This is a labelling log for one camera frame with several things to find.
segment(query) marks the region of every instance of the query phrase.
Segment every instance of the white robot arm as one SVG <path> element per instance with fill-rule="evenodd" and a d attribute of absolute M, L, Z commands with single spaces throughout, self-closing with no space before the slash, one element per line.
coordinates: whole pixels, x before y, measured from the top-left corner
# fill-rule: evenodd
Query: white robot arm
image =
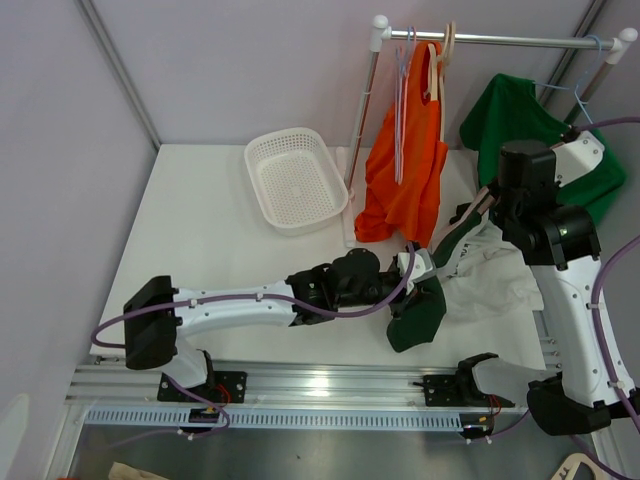
<path fill-rule="evenodd" d="M 478 391 L 528 405 L 550 435 L 588 433 L 625 416 L 614 387 L 634 408 L 640 398 L 611 329 L 604 296 L 591 303 L 600 270 L 600 244 L 591 216 L 582 207 L 556 203 L 562 181 L 597 166 L 604 147 L 589 133 L 549 149 L 538 142 L 512 142 L 502 151 L 500 173 L 491 186 L 497 200 L 494 221 L 503 239 L 523 252 L 545 304 L 545 319 L 562 352 L 562 373 L 553 376 L 499 358 L 478 358 L 471 368 Z M 604 338 L 619 382 L 611 385 L 600 350 L 592 309 L 601 314 Z"/>

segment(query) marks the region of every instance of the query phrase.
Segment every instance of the orange shirt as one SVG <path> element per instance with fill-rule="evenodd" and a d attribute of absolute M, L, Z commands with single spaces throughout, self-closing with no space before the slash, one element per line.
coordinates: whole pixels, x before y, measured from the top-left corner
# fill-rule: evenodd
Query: orange shirt
<path fill-rule="evenodd" d="M 395 229 L 423 247 L 431 240 L 440 206 L 440 173 L 448 148 L 439 141 L 440 102 L 423 98 L 429 79 L 428 43 L 416 46 L 409 70 L 403 182 L 395 182 L 392 105 L 367 159 L 365 209 L 355 223 L 360 242 L 385 240 Z M 440 44 L 433 45 L 439 55 Z"/>

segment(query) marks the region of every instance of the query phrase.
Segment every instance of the green shirt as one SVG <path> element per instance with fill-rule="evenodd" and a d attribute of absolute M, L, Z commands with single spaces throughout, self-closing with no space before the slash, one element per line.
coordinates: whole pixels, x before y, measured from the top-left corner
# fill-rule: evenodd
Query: green shirt
<path fill-rule="evenodd" d="M 488 184 L 498 174 L 500 148 L 510 140 L 540 140 L 548 146 L 561 141 L 569 126 L 552 117 L 538 103 L 532 80 L 498 74 L 460 126 L 465 147 L 478 151 L 478 180 Z M 581 205 L 599 223 L 611 206 L 626 174 L 602 135 L 602 161 L 587 175 L 565 185 L 558 203 Z"/>

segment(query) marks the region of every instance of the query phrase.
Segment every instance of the floor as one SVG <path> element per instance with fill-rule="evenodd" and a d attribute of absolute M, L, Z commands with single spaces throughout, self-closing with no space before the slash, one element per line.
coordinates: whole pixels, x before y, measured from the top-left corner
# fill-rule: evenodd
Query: floor
<path fill-rule="evenodd" d="M 168 434 L 107 448 L 141 431 L 86 427 L 72 476 L 107 479 L 118 461 L 171 480 L 547 480 L 576 451 L 568 438 L 546 436 L 530 418 L 492 445 L 460 444 L 454 434 L 232 429 L 194 442 Z"/>

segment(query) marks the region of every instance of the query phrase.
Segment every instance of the white tabletop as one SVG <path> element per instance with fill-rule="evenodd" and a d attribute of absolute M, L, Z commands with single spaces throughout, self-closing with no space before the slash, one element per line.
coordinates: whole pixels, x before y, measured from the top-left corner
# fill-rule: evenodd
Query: white tabletop
<path fill-rule="evenodd" d="M 347 252 L 339 219 L 299 237 L 276 233 L 262 216 L 243 151 L 242 146 L 162 146 L 101 322 L 122 313 L 125 302 L 156 275 L 171 275 L 177 287 L 250 287 L 284 279 Z M 356 212 L 364 205 L 367 154 L 363 149 L 354 181 Z M 448 222 L 458 204 L 473 198 L 474 185 L 473 154 L 449 152 L 442 173 L 438 227 Z M 376 253 L 386 269 L 403 243 L 396 235 L 363 246 Z M 490 351 L 516 364 L 544 368 L 533 315 L 528 311 L 472 325 L 447 322 L 445 317 L 433 343 L 401 354 L 387 341 L 388 323 L 389 312 L 383 309 L 359 319 L 293 328 L 220 329 L 189 340 L 220 360 L 454 367 L 464 358 Z M 100 338 L 123 343 L 122 325 L 108 329 Z M 124 354 L 96 346 L 91 353 Z"/>

